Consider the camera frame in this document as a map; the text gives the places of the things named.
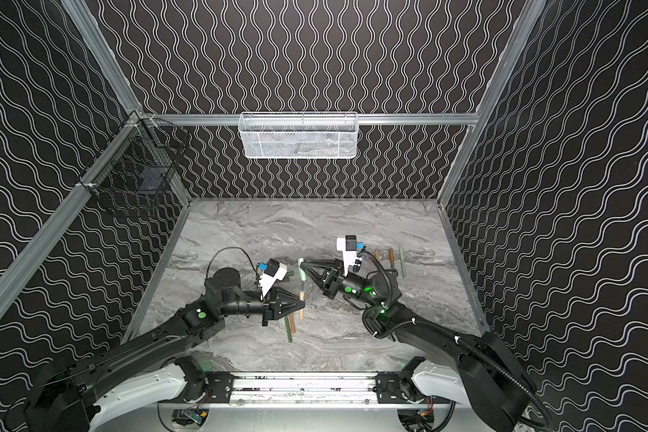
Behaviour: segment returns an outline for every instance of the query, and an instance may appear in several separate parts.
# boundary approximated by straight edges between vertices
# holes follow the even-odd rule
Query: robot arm
[[[86,432],[103,422],[159,400],[198,400],[206,376],[192,357],[137,374],[208,340],[225,328],[224,315],[262,315],[262,325],[302,309],[305,302],[281,288],[245,292],[240,273],[225,267],[204,282],[205,294],[152,331],[67,367],[45,365],[23,408],[31,432]]]
[[[374,337],[395,334],[398,341],[422,350],[433,364],[447,365],[458,373],[473,410],[494,430],[512,431],[518,422],[538,429],[552,428],[552,417],[535,395],[535,383],[499,337],[492,333],[476,337],[456,332],[417,315],[398,301],[401,292],[397,273],[384,270],[374,255],[361,243],[357,244],[362,247],[358,258],[368,255],[377,268],[368,275],[374,276],[355,274],[359,270],[357,263],[353,272],[347,272],[347,266],[352,264],[350,258],[347,261],[305,260],[301,268],[327,297],[335,298],[340,292],[349,302],[364,303],[363,325]],[[431,388],[427,379],[432,374],[418,372],[415,370],[413,381],[424,393]],[[543,414],[546,424],[521,417],[529,403]]]

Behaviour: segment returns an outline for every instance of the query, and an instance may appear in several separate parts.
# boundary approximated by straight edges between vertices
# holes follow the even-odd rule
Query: gray marble surface
[[[255,264],[275,258],[297,270],[301,256],[340,258],[336,237],[346,234],[355,234],[369,250],[385,251],[385,266],[386,250],[393,247],[400,269],[398,248],[403,247],[408,275],[399,275],[400,301],[427,319],[479,334],[432,201],[196,201],[140,333],[202,293],[208,261],[222,247],[245,248]],[[253,289],[254,276],[242,252],[222,252],[212,273],[226,266],[243,273],[243,289]],[[297,273],[280,286],[299,292]],[[252,371],[400,370],[421,355],[411,346],[371,337],[361,312],[340,295],[325,298],[309,282],[307,290],[305,319],[295,314],[293,343],[287,342],[283,320],[262,327],[259,316],[228,316],[226,329],[193,349],[193,355],[207,370]]]

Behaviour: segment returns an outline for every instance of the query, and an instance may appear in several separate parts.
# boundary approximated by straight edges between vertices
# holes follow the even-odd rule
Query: white wire basket
[[[238,133],[248,158],[351,159],[358,154],[358,114],[240,114]]]

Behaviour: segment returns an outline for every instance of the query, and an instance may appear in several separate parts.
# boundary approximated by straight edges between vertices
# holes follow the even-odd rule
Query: black cable
[[[207,266],[207,279],[208,279],[208,269],[211,268],[211,263],[213,263],[213,260],[216,258],[216,255],[219,255],[221,252],[223,252],[223,251],[225,251],[225,250],[228,250],[228,249],[239,249],[239,250],[241,250],[242,253],[243,253],[243,254],[247,257],[247,259],[249,260],[249,265],[250,265],[250,267],[252,267],[252,270],[254,270],[254,274],[257,276],[257,280],[259,280],[259,273],[257,272],[257,267],[255,267],[254,264],[252,264],[252,258],[249,257],[249,255],[247,254],[247,252],[245,252],[245,250],[242,249],[242,247],[238,247],[238,246],[228,246],[228,247],[224,247],[223,249],[219,250],[218,252],[216,252],[216,254],[213,255],[213,257],[211,258],[211,260],[208,262],[208,266]]]
[[[168,366],[168,363],[170,363],[171,360],[177,360],[177,357],[168,357],[167,359],[165,359],[165,360],[163,361],[163,363],[161,363],[161,369],[163,369],[163,368],[165,368],[166,366]]]
[[[355,307],[357,310],[365,310],[365,309],[367,309],[367,307],[360,307],[360,306],[357,306],[355,303],[353,303],[353,302],[350,300],[350,298],[344,297],[343,299],[346,300],[346,302],[347,302],[349,305],[351,305],[352,307]]]
[[[399,275],[398,270],[396,270],[395,268],[385,268],[384,271],[388,272],[388,273],[395,273],[396,277],[398,277],[398,275]],[[373,271],[367,273],[367,276],[365,276],[365,283],[363,283],[363,285],[367,285],[367,282],[370,281],[370,275],[374,274],[374,273],[379,273],[379,270],[373,270]]]
[[[161,422],[161,426],[163,426],[167,431],[175,432],[173,429],[168,428],[163,422],[163,419],[161,419],[161,409],[158,407],[159,403],[160,402],[156,402],[156,414],[158,415],[158,421]]]
[[[401,420],[401,425],[408,432],[419,432],[419,431],[423,431],[423,432],[440,432],[444,428],[446,428],[446,425],[449,424],[449,420],[451,420],[451,417],[453,416],[455,408],[456,408],[456,402],[451,401],[451,403],[449,404],[449,411],[446,413],[446,417],[435,428],[432,428],[432,426],[431,426],[431,424],[434,423],[433,419],[428,419],[426,417],[423,417],[420,414],[416,414],[413,417],[407,415],[407,416],[404,416],[405,419],[401,419],[401,416],[399,415],[399,419]],[[413,429],[410,428],[410,426],[413,425],[413,424],[417,425],[417,429],[413,430]]]
[[[370,331],[368,328],[367,324],[363,321],[363,324],[365,324],[365,328]],[[402,325],[407,325],[407,324],[423,324],[427,325],[429,327],[434,328],[435,330],[438,330],[439,332],[445,334],[447,337],[450,339],[453,339],[456,341],[456,343],[467,350],[472,356],[474,356],[478,361],[480,361],[483,364],[487,364],[490,367],[492,367],[494,370],[499,372],[504,378],[507,378],[509,381],[511,381],[514,385],[519,387],[519,390],[526,395],[528,400],[530,400],[533,405],[536,407],[538,411],[540,411],[541,416],[543,417],[545,423],[538,423],[534,422],[531,419],[521,417],[518,419],[519,422],[525,424],[526,426],[538,429],[540,431],[551,431],[554,426],[554,422],[552,420],[552,416],[549,414],[549,411],[545,407],[544,403],[540,401],[540,399],[537,398],[536,394],[533,393],[533,391],[526,386],[525,384],[522,384],[518,378],[514,377],[511,372],[509,372],[508,369],[503,367],[501,364],[497,363],[492,357],[489,357],[487,354],[485,354],[483,351],[475,348],[474,346],[470,345],[468,342],[464,341],[461,337],[458,336],[458,333],[456,333],[453,330],[450,330],[440,324],[433,323],[432,321],[427,321],[426,319],[423,318],[415,318],[413,319],[408,319],[406,321],[403,321],[401,323],[398,323],[388,329],[386,332],[380,333],[380,334],[374,334],[374,337],[377,339],[383,339],[387,337],[389,334],[391,334],[394,330],[396,330],[398,327],[401,327]]]
[[[437,427],[430,430],[430,432],[440,432],[441,430],[443,430],[446,427],[446,425],[449,424],[449,420],[451,420],[451,416],[453,415],[453,411],[455,408],[456,408],[456,401],[451,401],[451,404],[449,405],[449,412],[446,414],[444,420],[442,420],[441,423],[437,425]]]

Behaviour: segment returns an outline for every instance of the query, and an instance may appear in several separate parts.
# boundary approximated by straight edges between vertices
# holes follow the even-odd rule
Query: metal bracket
[[[374,379],[377,391],[377,402],[380,404],[403,404],[406,403],[407,395],[401,390],[401,378],[397,373],[378,373]]]
[[[227,404],[233,394],[235,377],[227,372],[207,372],[208,404]]]

